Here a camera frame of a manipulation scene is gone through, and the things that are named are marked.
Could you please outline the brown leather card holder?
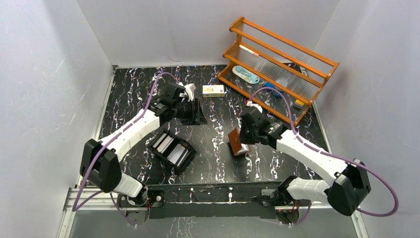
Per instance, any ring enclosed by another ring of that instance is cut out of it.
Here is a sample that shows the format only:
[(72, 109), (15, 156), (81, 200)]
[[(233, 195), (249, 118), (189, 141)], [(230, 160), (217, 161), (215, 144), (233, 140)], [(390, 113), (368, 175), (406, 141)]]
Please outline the brown leather card holder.
[(234, 128), (228, 133), (229, 144), (234, 156), (242, 156), (251, 152), (250, 145), (242, 144), (240, 142), (240, 132), (238, 128)]

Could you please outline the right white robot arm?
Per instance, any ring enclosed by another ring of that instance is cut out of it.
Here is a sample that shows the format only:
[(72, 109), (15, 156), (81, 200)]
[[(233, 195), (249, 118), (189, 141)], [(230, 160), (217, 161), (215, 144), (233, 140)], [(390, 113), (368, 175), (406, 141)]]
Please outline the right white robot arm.
[(241, 114), (239, 141), (242, 144), (260, 143), (285, 153), (304, 164), (320, 179), (289, 176), (271, 194), (263, 194), (263, 205), (292, 205), (297, 200), (328, 203), (338, 213), (351, 216), (370, 193), (367, 172), (355, 159), (352, 163), (329, 157), (307, 140), (297, 136), (291, 127), (280, 121), (269, 121), (255, 107)]

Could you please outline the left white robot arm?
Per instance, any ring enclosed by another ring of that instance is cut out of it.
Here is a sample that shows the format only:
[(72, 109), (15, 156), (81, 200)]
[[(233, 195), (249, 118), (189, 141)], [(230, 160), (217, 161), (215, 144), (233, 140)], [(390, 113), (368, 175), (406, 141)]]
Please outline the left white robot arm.
[(207, 124), (200, 100), (194, 96), (193, 83), (171, 83), (159, 95), (151, 97), (129, 122), (112, 134), (85, 143), (80, 175), (101, 191), (117, 192), (128, 196), (135, 206), (148, 200), (144, 183), (124, 174), (120, 161), (138, 142), (172, 119), (183, 125)]

